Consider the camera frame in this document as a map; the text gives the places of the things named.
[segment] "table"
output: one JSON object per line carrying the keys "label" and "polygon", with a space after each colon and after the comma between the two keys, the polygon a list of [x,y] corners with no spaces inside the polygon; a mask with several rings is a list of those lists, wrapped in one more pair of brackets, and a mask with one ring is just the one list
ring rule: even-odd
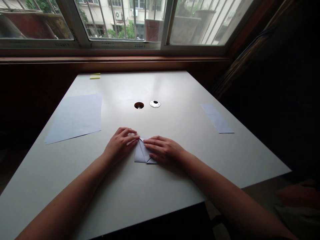
{"label": "table", "polygon": [[[95,93],[103,94],[102,131],[45,145],[55,110],[0,196],[0,239],[14,239],[103,152],[118,127],[171,138],[240,188],[290,172],[186,71],[101,74],[98,80],[79,74],[64,97]],[[152,108],[151,100],[161,106]],[[144,108],[136,109],[136,102]],[[219,134],[200,104],[214,104],[235,133]],[[103,180],[74,238],[97,237],[204,200],[182,171],[135,163],[133,151]]]}

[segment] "metal grommet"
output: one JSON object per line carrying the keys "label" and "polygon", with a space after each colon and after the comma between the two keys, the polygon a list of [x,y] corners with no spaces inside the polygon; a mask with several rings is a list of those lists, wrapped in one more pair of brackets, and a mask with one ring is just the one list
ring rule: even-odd
{"label": "metal grommet", "polygon": [[150,106],[154,107],[154,108],[160,107],[160,105],[161,105],[161,103],[159,101],[157,101],[157,100],[152,100],[150,102]]}

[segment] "sticky note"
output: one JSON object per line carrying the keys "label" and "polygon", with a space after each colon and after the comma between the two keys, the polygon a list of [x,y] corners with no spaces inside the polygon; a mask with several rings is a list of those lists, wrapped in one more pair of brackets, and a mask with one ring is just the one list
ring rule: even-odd
{"label": "sticky note", "polygon": [[101,73],[93,73],[90,76],[90,79],[100,79]]}

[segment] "window glass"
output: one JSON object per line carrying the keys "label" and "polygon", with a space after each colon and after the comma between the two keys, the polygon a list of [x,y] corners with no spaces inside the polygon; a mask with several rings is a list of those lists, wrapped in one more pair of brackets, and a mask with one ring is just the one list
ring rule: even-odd
{"label": "window glass", "polygon": [[55,0],[1,1],[0,38],[73,40]]}
{"label": "window glass", "polygon": [[253,0],[178,0],[170,44],[225,45]]}
{"label": "window glass", "polygon": [[92,41],[161,42],[164,0],[100,0],[101,8],[75,2]]}

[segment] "white paper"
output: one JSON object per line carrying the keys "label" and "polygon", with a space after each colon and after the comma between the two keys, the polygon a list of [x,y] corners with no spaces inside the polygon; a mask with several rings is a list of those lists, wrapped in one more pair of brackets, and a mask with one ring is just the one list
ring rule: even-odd
{"label": "white paper", "polygon": [[149,153],[151,152],[144,146],[144,142],[143,142],[144,139],[149,139],[149,138],[140,137],[138,139],[134,161],[140,162],[140,163],[158,164],[152,157],[149,156]]}
{"label": "white paper", "polygon": [[201,107],[219,133],[234,133],[214,105],[201,104]]}
{"label": "white paper", "polygon": [[62,99],[45,144],[101,131],[102,94]]}

